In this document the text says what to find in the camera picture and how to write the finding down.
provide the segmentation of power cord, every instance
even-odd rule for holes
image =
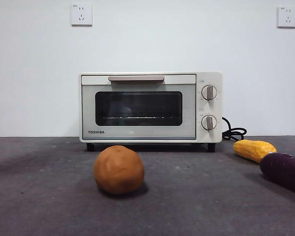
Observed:
[[[223,139],[226,139],[226,140],[234,139],[236,141],[244,139],[244,135],[247,133],[246,129],[244,129],[244,128],[231,128],[231,124],[229,123],[229,121],[227,119],[225,119],[224,117],[222,117],[222,119],[224,121],[226,121],[226,123],[228,125],[228,130],[226,130],[222,133]]]

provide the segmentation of purple eggplant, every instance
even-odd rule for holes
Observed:
[[[295,157],[270,153],[260,162],[261,172],[271,181],[295,192]]]

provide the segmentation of toy orange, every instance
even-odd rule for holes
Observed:
[[[111,194],[132,192],[144,179],[140,157],[124,146],[111,146],[103,150],[94,162],[93,170],[98,187]]]

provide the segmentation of electrical socket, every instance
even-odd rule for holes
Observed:
[[[295,28],[295,7],[277,8],[277,26],[278,28]]]
[[[92,5],[74,4],[71,6],[71,25],[91,26],[92,25]]]

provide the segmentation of toaster oven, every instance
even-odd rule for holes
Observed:
[[[208,144],[222,140],[222,74],[82,73],[80,141]]]

